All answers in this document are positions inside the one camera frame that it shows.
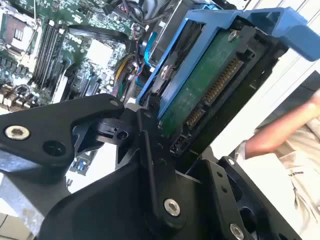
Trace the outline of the person's bare hand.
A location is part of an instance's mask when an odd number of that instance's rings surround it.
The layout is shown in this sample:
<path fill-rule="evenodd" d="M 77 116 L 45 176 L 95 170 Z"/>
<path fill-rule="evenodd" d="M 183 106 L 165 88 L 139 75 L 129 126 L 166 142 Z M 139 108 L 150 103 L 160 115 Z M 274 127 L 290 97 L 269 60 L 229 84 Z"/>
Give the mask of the person's bare hand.
<path fill-rule="evenodd" d="M 305 116 L 308 122 L 320 116 L 320 89 L 315 91 L 304 106 L 306 110 Z"/>

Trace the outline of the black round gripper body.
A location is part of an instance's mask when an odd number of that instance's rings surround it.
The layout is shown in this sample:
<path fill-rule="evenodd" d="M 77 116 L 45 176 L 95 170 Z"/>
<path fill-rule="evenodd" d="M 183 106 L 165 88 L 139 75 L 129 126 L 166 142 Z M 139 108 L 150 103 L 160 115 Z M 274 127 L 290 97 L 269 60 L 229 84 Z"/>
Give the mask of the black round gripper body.
<path fill-rule="evenodd" d="M 164 159 L 130 163 L 57 203 L 41 240 L 213 240 L 221 236 L 214 204 L 226 172 L 203 161 L 199 175 L 178 174 Z"/>

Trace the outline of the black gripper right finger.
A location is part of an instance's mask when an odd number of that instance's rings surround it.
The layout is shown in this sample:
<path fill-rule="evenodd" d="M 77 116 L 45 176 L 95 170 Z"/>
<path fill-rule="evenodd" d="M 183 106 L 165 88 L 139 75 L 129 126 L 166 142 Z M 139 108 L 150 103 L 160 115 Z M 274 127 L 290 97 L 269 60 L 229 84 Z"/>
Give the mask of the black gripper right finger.
<path fill-rule="evenodd" d="M 187 171 L 201 183 L 214 240 L 299 240 L 300 236 L 230 157 L 197 159 Z"/>

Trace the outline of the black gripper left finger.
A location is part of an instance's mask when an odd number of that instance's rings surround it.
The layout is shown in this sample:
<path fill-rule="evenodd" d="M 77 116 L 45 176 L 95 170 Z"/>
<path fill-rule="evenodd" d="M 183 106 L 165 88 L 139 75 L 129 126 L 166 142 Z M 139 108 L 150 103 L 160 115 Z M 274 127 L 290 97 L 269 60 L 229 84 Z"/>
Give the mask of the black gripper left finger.
<path fill-rule="evenodd" d="M 172 164 L 158 111 L 157 100 L 132 110 L 103 93 L 2 115 L 0 171 L 10 189 L 42 215 L 41 229 L 53 207 L 74 194 L 68 193 L 66 173 L 83 153 L 115 145 L 115 171 L 147 160 Z"/>

